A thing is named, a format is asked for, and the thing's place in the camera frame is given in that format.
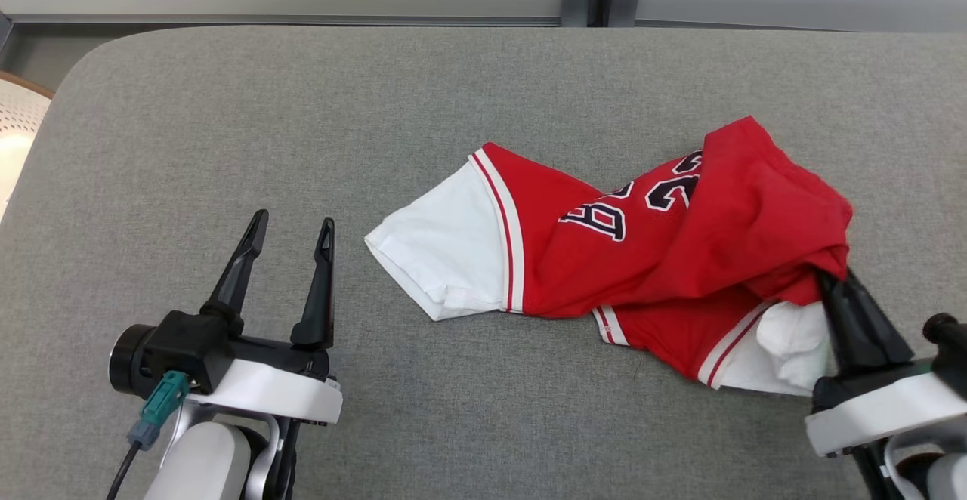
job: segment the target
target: red and white shirt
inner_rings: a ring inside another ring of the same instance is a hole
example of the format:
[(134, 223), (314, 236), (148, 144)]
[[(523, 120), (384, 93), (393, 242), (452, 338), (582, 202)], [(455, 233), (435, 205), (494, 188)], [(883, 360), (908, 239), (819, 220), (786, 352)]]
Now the red and white shirt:
[(433, 320), (592, 312), (710, 386), (804, 394), (826, 359), (814, 270), (844, 276), (851, 215), (746, 118), (607, 194), (487, 143), (366, 244)]

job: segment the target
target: gray table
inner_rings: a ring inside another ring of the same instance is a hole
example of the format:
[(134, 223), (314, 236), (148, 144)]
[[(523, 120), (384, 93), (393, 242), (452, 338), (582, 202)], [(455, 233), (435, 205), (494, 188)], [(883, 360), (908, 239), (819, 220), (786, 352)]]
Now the gray table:
[(747, 114), (853, 202), (852, 264), (926, 354), (923, 319), (967, 315), (964, 36), (231, 27), (101, 46), (0, 224), (0, 497), (103, 497), (139, 408), (108, 385), (114, 339), (197, 308), (261, 207), (253, 335), (287, 336), (338, 222), (346, 401), (304, 428), (298, 498), (856, 497), (849, 461), (812, 454), (807, 400), (715, 392), (590, 318), (431, 323), (363, 245), (484, 141), (612, 188)]

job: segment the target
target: red stripe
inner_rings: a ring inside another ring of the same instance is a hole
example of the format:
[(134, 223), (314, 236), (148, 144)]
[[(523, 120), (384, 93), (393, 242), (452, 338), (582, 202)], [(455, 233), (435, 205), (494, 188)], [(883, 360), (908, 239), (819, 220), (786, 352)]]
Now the red stripe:
[(500, 217), (503, 218), (504, 221), (504, 241), (507, 242), (508, 260), (507, 311), (511, 311), (511, 302), (514, 301), (514, 250), (512, 250), (511, 247), (511, 226), (507, 222), (507, 212), (504, 211), (504, 202), (501, 201), (500, 194), (497, 193), (497, 186), (495, 186), (493, 180), (490, 179), (490, 174), (487, 173), (487, 170), (484, 169), (484, 164), (480, 162), (480, 159), (477, 158), (477, 153), (474, 153), (473, 159), (474, 162), (477, 163), (477, 167), (480, 167), (480, 172), (483, 173), (483, 176), (487, 178), (487, 183), (490, 184), (490, 192), (497, 200), (497, 207), (500, 208)]
[(761, 312), (759, 315), (756, 315), (755, 319), (753, 319), (753, 321), (750, 321), (749, 324), (746, 325), (746, 328), (745, 330), (742, 331), (742, 334), (739, 334), (738, 338), (733, 339), (732, 343), (730, 343), (728, 348), (725, 349), (725, 352), (722, 353), (722, 356), (718, 357), (718, 362), (715, 363), (715, 367), (714, 369), (712, 369), (712, 373), (709, 374), (709, 383), (708, 383), (709, 387), (715, 385), (715, 373), (718, 373), (718, 367), (721, 366), (722, 362), (725, 361), (725, 357), (732, 352), (732, 349), (735, 348), (735, 346), (740, 341), (742, 341), (742, 338), (746, 337), (746, 334), (749, 334), (749, 330), (752, 330), (752, 327), (755, 326), (757, 322), (759, 322), (759, 317), (761, 316), (762, 316)]
[(614, 342), (614, 336), (611, 335), (611, 328), (608, 328), (607, 316), (604, 315), (604, 310), (602, 310), (600, 307), (595, 307), (595, 311), (598, 312), (598, 317), (601, 318), (601, 324), (604, 325), (604, 334), (607, 334), (607, 340), (613, 345), (617, 345), (617, 343)]

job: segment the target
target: teal connector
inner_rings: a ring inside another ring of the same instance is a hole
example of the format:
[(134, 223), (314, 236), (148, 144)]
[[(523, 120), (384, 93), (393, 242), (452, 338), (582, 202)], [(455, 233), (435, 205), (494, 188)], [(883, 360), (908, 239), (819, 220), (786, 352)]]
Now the teal connector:
[(141, 420), (128, 432), (128, 442), (137, 443), (141, 451), (148, 451), (155, 445), (162, 426), (168, 417), (184, 402), (189, 392), (187, 376), (182, 372), (167, 372), (162, 377), (148, 401), (141, 408)]

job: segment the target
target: black cable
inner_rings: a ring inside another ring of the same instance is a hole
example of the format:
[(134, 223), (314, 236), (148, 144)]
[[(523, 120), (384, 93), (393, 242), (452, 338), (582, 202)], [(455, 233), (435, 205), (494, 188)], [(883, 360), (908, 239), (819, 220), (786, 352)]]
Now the black cable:
[(131, 448), (128, 449), (128, 454), (125, 455), (124, 460), (121, 462), (121, 467), (118, 468), (118, 473), (114, 476), (114, 483), (111, 483), (111, 489), (107, 491), (107, 500), (114, 500), (118, 495), (118, 490), (121, 489), (121, 482), (124, 482), (124, 476), (128, 473), (128, 468), (131, 468), (131, 463), (134, 461), (134, 456), (137, 452), (141, 451), (141, 442), (134, 441), (131, 443)]

